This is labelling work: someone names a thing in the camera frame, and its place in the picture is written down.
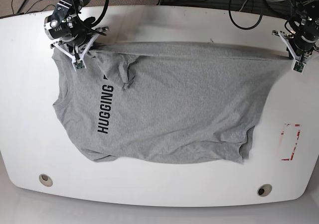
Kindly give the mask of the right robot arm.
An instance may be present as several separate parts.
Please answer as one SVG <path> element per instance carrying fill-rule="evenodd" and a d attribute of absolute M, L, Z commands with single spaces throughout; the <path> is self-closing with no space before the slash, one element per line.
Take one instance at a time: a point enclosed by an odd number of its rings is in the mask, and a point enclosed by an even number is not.
<path fill-rule="evenodd" d="M 90 0 L 60 0 L 52 15 L 45 18 L 44 31 L 53 41 L 50 48 L 56 48 L 71 59 L 76 70 L 85 68 L 84 56 L 100 36 L 105 36 L 107 26 L 98 27 L 108 9 L 109 0 L 105 0 L 102 13 L 98 18 L 82 20 L 80 10 Z"/>

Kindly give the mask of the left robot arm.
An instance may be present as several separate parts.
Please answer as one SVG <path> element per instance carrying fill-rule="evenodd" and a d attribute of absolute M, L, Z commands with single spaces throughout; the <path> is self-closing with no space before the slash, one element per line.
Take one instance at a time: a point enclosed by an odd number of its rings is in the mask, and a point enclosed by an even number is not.
<path fill-rule="evenodd" d="M 289 0 L 292 12 L 286 15 L 287 33 L 275 31 L 285 43 L 289 57 L 293 60 L 293 68 L 305 66 L 312 52 L 318 52 L 319 40 L 319 0 Z"/>

